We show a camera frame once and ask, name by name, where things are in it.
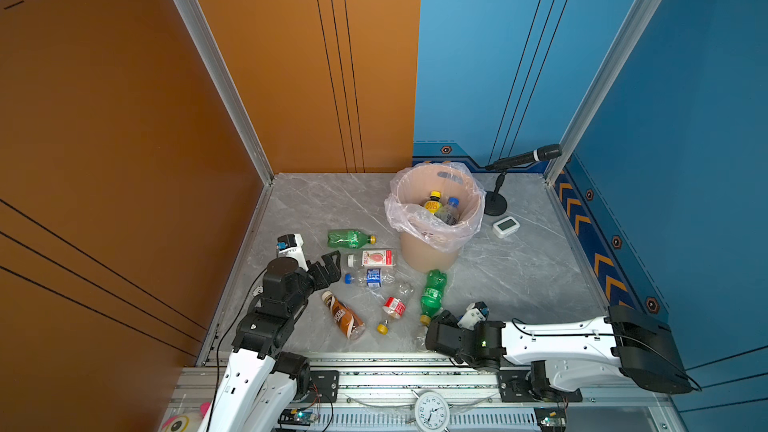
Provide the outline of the brown coffee bottle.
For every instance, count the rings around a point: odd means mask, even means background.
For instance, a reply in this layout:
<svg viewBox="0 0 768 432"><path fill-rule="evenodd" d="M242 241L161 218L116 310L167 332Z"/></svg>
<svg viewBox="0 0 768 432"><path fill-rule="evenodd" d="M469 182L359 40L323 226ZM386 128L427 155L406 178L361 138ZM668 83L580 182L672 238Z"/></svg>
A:
<svg viewBox="0 0 768 432"><path fill-rule="evenodd" d="M334 323L348 340L357 340L365 330L364 321L332 292L325 291L321 299L329 309Z"/></svg>

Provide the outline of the clear red label bottle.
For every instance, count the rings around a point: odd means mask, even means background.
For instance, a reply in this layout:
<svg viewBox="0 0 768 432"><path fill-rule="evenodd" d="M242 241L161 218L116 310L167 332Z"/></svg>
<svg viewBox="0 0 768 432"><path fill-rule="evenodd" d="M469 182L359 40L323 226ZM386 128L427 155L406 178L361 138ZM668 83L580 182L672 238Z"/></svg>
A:
<svg viewBox="0 0 768 432"><path fill-rule="evenodd" d="M400 320L407 310L408 302L414 293L414 287L409 282L399 282L384 301L382 316L376 331L381 335L389 333L390 324Z"/></svg>

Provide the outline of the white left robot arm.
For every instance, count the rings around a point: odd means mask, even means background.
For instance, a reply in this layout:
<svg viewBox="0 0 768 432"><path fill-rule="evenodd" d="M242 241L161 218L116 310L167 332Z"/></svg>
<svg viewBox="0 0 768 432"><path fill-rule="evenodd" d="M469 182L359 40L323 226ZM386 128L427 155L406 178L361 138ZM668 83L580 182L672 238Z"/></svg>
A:
<svg viewBox="0 0 768 432"><path fill-rule="evenodd" d="M201 431L271 431L288 405L304 396L309 360L284 347L310 296L338 282L341 269L341 253L333 251L306 268L293 257L277 257L259 273L253 284L261 292L237 324Z"/></svg>

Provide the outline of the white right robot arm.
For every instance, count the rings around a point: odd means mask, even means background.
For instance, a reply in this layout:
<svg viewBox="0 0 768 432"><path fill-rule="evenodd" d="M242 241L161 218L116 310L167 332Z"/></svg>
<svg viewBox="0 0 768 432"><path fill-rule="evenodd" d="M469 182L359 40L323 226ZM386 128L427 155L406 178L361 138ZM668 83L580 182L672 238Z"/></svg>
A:
<svg viewBox="0 0 768 432"><path fill-rule="evenodd" d="M555 324L512 319L468 326L443 311L428 325L425 346L476 370L497 372L505 363L526 366L529 389L542 399L627 380L668 395L700 388L684 369L671 328L624 306L610 306L592 319Z"/></svg>

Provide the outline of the yellow green tea bottle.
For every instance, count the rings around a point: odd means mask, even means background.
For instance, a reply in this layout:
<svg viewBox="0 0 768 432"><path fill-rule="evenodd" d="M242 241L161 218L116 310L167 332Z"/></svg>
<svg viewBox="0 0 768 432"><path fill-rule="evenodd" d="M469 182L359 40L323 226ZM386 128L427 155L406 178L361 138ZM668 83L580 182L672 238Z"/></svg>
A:
<svg viewBox="0 0 768 432"><path fill-rule="evenodd" d="M424 202L423 207L431 214L436 214L443 206L441 199L441 192L433 190L430 192L428 199Z"/></svg>

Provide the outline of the pepsi blue cap bottle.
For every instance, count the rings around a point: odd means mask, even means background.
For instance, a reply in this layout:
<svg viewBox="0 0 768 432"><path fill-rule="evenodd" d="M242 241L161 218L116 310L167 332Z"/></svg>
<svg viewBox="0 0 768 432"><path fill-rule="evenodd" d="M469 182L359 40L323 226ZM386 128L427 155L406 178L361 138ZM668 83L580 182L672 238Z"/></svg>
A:
<svg viewBox="0 0 768 432"><path fill-rule="evenodd" d="M454 226L460 219L459 205L460 201L458 198L450 197L447 203L435 212L435 217L449 226Z"/></svg>

